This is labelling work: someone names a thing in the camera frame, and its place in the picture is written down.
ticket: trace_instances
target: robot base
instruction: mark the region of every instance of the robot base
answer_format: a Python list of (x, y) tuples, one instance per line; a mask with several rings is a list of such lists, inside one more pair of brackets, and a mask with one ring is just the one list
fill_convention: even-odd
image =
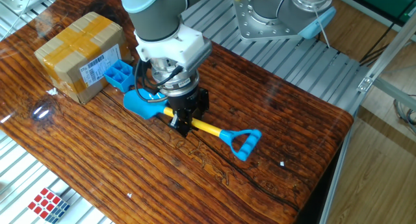
[(301, 38), (278, 19), (270, 20), (257, 15), (248, 0), (234, 0), (233, 4), (242, 39), (258, 42)]

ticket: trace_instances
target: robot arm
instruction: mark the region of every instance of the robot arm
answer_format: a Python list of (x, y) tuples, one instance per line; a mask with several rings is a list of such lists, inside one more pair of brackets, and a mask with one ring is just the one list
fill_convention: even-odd
[(211, 42), (184, 25), (180, 16), (198, 1), (122, 0), (135, 26), (136, 49), (144, 61), (140, 64), (151, 64), (156, 91), (167, 97), (174, 110), (171, 126), (182, 135), (191, 128), (192, 118), (200, 119), (209, 107), (207, 91), (198, 87), (197, 68), (211, 54)]
[(122, 0), (136, 33), (144, 41), (158, 42), (178, 30), (180, 14), (200, 0)]

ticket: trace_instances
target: barcode label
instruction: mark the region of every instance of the barcode label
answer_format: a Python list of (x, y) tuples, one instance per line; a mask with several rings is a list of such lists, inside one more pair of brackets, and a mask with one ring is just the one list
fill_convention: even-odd
[(119, 59), (122, 59), (122, 56), (120, 54), (120, 48), (118, 47), (118, 44), (116, 44), (87, 65), (79, 68), (86, 87), (89, 87), (102, 79), (104, 77), (104, 72)]
[(95, 66), (97, 63), (101, 62), (103, 59), (104, 59), (104, 55), (99, 56), (94, 61), (88, 64), (88, 68), (92, 68), (92, 66)]

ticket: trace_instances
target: floor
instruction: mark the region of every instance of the floor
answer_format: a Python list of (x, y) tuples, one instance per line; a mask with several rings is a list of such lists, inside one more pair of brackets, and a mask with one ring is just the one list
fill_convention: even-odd
[[(326, 29), (331, 46), (360, 60), (387, 27), (340, 0), (334, 5), (337, 15)], [(382, 78), (416, 93), (415, 52), (416, 44), (404, 48)], [(415, 186), (416, 135), (397, 118), (393, 98), (373, 87), (353, 126), (328, 223), (416, 223)]]

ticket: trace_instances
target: wood grain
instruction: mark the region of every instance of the wood grain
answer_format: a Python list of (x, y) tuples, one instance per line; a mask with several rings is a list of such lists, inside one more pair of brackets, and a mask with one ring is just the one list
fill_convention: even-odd
[[(56, 1), (0, 43), (0, 119), (11, 115), (0, 128), (116, 223), (293, 223), (352, 117), (219, 45), (199, 68), (210, 91), (203, 120), (259, 129), (247, 162), (207, 133), (182, 138), (168, 118), (128, 112), (111, 86), (85, 106), (47, 95), (33, 52), (97, 1), (107, 5), (99, 14), (120, 12), (111, 17), (137, 55), (120, 0)], [(40, 107), (44, 118), (33, 114)]]

